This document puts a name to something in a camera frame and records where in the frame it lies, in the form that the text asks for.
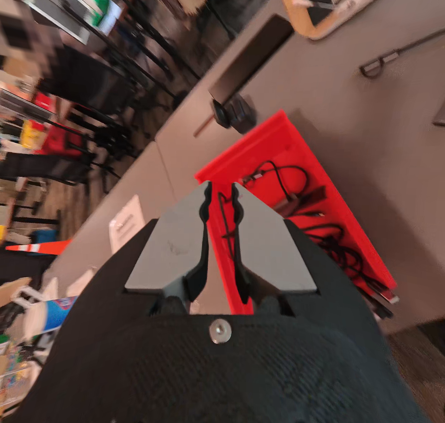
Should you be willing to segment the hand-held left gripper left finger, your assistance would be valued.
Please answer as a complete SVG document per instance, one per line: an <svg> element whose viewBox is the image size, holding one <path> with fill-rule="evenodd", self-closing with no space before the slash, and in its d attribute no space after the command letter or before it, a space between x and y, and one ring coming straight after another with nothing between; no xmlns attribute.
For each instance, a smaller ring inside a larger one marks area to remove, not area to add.
<svg viewBox="0 0 445 423"><path fill-rule="evenodd" d="M128 280L132 293L195 301L207 283L207 221L212 183L205 181L156 222Z"/></svg>

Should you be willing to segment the black charging case with screen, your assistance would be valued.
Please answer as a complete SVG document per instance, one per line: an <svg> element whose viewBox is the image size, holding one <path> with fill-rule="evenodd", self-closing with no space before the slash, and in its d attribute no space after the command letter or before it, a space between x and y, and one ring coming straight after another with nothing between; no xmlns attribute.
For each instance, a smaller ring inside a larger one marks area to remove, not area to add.
<svg viewBox="0 0 445 423"><path fill-rule="evenodd" d="M216 123L225 129L232 128L245 135L257 125L255 109L240 94L235 94L225 104L213 99L210 105Z"/></svg>

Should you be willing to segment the orange traffic cone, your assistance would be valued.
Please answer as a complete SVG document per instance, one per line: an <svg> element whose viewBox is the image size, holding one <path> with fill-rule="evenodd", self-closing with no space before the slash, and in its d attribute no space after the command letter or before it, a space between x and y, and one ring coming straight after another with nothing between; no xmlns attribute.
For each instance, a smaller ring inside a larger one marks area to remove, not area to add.
<svg viewBox="0 0 445 423"><path fill-rule="evenodd" d="M25 244L25 245L11 245L5 249L8 251L48 254L48 255L60 255L65 248L71 243L71 240L56 241L56 242L44 242L37 244Z"/></svg>

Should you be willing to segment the printed paper sheet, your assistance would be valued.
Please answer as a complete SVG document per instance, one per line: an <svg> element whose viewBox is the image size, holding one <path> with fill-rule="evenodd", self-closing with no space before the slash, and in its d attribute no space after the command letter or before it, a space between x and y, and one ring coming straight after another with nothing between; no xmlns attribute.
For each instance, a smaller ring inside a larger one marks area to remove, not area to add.
<svg viewBox="0 0 445 423"><path fill-rule="evenodd" d="M112 254L119 251L140 232L145 225L146 222L143 217L139 196L135 194L108 225L108 236Z"/></svg>

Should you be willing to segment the blue white printed packet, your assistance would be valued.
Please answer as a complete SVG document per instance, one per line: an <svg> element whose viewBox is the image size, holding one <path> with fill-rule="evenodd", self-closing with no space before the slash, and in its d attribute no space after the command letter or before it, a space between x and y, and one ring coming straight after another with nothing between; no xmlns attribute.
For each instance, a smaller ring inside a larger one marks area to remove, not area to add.
<svg viewBox="0 0 445 423"><path fill-rule="evenodd" d="M77 298L73 296L32 304L23 321L25 340L59 329Z"/></svg>

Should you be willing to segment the wooden book stand black panel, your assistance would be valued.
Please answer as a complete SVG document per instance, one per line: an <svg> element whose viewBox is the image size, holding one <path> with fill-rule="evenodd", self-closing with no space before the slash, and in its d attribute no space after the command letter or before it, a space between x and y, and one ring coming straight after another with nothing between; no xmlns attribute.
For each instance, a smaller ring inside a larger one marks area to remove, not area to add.
<svg viewBox="0 0 445 423"><path fill-rule="evenodd" d="M325 38L375 0L282 0L294 30L311 40Z"/></svg>

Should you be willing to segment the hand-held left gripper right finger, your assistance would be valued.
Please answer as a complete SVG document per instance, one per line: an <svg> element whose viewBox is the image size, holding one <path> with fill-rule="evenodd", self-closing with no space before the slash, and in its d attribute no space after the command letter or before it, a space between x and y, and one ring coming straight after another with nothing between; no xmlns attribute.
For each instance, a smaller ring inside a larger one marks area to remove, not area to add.
<svg viewBox="0 0 445 423"><path fill-rule="evenodd" d="M242 304L317 293L286 220L240 183L231 186L235 284Z"/></svg>

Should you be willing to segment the red plastic bin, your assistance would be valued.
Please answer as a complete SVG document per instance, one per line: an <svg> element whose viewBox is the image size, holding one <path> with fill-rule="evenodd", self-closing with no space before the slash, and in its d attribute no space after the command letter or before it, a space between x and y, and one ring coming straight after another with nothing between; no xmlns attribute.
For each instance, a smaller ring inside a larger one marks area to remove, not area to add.
<svg viewBox="0 0 445 423"><path fill-rule="evenodd" d="M252 302L242 304L235 284L231 186L238 182L269 207L326 186L327 199L311 211L322 216L288 218L342 268L376 319L393 317L388 304L398 302L397 284L345 200L301 134L279 111L201 169L198 182L212 182L208 221L216 261L230 310L250 315Z"/></svg>

